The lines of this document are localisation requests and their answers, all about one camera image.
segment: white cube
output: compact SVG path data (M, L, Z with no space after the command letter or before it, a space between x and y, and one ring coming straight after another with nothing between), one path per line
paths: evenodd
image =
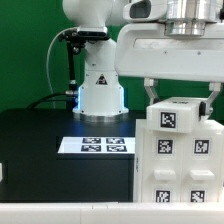
M153 131L191 133L200 123L204 99L169 98L147 107L147 128Z

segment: black cable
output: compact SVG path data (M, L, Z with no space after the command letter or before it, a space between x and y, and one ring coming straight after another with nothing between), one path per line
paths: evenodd
M54 97L56 97L56 96L65 96L65 93L53 93L53 94L50 94L50 95L48 95L48 96L45 96L45 97L43 97L43 98L41 98L41 99L39 99L39 100L37 100L37 101L31 103L31 104L27 107L27 109L34 109L38 104L43 103L43 102L46 102L48 99L50 99L50 98L54 98Z

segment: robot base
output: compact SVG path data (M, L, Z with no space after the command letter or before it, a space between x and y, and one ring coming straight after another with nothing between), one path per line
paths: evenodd
M114 116L93 116L93 115L74 113L74 118L87 121L87 122L105 122L105 123L117 122L117 121L123 121L128 119L128 112L114 115Z

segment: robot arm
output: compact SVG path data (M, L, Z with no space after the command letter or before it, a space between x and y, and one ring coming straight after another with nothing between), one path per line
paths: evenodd
M124 19L129 22L149 22L166 15L167 0L137 0L124 8Z
M121 25L123 7L127 0L64 0L63 9L84 37L106 37L106 25Z

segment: robot logo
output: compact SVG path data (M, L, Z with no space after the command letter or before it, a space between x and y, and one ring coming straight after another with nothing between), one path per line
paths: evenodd
M97 85L107 85L107 80L105 79L104 75L102 74L98 81L96 82Z

